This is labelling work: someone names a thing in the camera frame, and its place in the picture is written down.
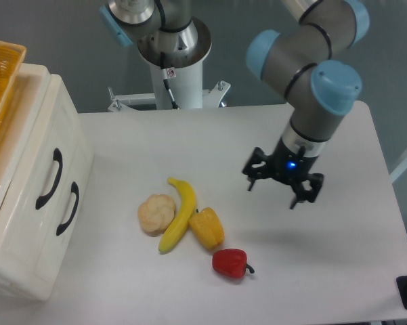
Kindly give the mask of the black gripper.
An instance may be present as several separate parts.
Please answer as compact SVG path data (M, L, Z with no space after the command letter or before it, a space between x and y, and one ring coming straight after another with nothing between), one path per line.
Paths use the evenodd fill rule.
M257 180L272 178L289 185L295 193L289 209L305 201L314 203L323 186L324 175L309 171L319 154L320 143L298 135L282 136L270 156L255 147L242 169L249 181L247 191L253 189Z

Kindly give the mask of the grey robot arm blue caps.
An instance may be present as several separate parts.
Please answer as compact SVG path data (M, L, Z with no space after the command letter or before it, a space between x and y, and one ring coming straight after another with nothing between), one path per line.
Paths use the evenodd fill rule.
M294 203L313 202L324 176L311 167L361 89L359 74L333 56L368 31L359 1L287 1L299 29L284 37L259 33L249 45L249 70L293 107L274 152L255 148L243 173L251 183L274 179L294 192ZM202 63L211 50L207 26L192 15L189 1L109 1L100 15L121 45L136 45L150 66L156 107L202 108Z

